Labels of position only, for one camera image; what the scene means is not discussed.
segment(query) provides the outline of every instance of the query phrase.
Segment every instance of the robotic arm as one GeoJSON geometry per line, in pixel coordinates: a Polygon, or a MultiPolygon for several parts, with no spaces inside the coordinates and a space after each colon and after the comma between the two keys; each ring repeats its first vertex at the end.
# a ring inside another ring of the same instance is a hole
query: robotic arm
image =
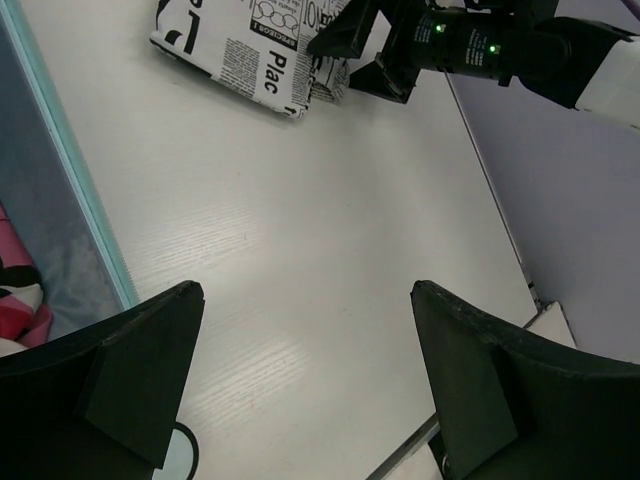
{"type": "Polygon", "coordinates": [[[640,37],[600,22],[555,17],[559,0],[351,0],[314,38],[314,55],[359,58],[379,11],[391,32],[351,88],[399,103],[420,70],[493,79],[517,77],[566,108],[640,130],[640,37]]]}

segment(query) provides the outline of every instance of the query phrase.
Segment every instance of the pink fabric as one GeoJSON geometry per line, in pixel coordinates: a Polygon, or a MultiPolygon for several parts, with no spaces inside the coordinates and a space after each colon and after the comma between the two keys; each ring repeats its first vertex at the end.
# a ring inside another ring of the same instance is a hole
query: pink fabric
{"type": "Polygon", "coordinates": [[[33,260],[0,205],[0,290],[4,295],[0,297],[1,338],[28,348],[47,341],[53,315],[40,303],[41,288],[33,260]]]}
{"type": "Polygon", "coordinates": [[[2,205],[0,205],[0,258],[5,267],[33,265],[29,252],[22,245],[2,205]]]}
{"type": "Polygon", "coordinates": [[[14,310],[19,310],[25,312],[27,315],[33,315],[33,308],[27,305],[24,302],[21,302],[14,296],[8,296],[0,298],[0,307],[12,308],[14,310]]]}
{"type": "Polygon", "coordinates": [[[29,331],[18,340],[18,343],[27,348],[38,347],[46,343],[49,339],[52,321],[53,314],[51,310],[45,304],[42,304],[31,320],[31,325],[28,327],[29,331]]]}

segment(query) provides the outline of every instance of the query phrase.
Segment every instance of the black and white fabric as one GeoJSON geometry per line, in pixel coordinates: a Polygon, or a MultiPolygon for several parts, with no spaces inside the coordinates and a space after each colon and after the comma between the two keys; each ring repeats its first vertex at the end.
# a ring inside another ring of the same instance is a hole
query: black and white fabric
{"type": "Polygon", "coordinates": [[[160,0],[151,42],[212,80],[292,118],[311,98],[339,101],[343,59],[307,44],[348,0],[160,0]]]}

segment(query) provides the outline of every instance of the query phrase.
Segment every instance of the gray wall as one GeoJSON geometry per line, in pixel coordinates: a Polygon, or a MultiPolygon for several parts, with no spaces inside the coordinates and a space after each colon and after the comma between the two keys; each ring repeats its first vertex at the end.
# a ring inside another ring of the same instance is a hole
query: gray wall
{"type": "MultiPolygon", "coordinates": [[[[619,0],[561,0],[559,14],[640,32],[619,0]]],[[[453,82],[542,299],[562,302],[580,348],[640,362],[640,134],[517,81],[453,82]]]]}
{"type": "Polygon", "coordinates": [[[42,273],[51,339],[121,310],[1,17],[0,203],[42,273]]]}

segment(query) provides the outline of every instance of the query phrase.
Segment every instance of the black curved object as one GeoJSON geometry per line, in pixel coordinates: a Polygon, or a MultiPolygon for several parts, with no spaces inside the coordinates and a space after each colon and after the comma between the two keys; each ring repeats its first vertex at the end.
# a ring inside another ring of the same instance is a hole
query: black curved object
{"type": "Polygon", "coordinates": [[[198,445],[198,440],[196,439],[195,434],[191,431],[189,427],[187,427],[184,423],[176,422],[175,430],[179,430],[187,437],[189,443],[191,444],[191,448],[193,449],[193,463],[191,465],[191,471],[189,472],[189,476],[185,480],[193,480],[196,476],[196,472],[198,471],[198,463],[200,463],[200,446],[198,445]]]}
{"type": "Polygon", "coordinates": [[[611,25],[555,17],[558,0],[351,0],[307,46],[316,56],[360,58],[378,12],[391,24],[375,60],[350,88],[407,103],[421,70],[496,80],[575,108],[615,44],[634,36],[611,25]]]}
{"type": "Polygon", "coordinates": [[[548,341],[432,282],[411,297],[446,478],[637,478],[640,366],[548,341]]]}
{"type": "Polygon", "coordinates": [[[2,478],[150,479],[164,464],[203,309],[200,285],[185,282],[0,358],[2,478]]]}

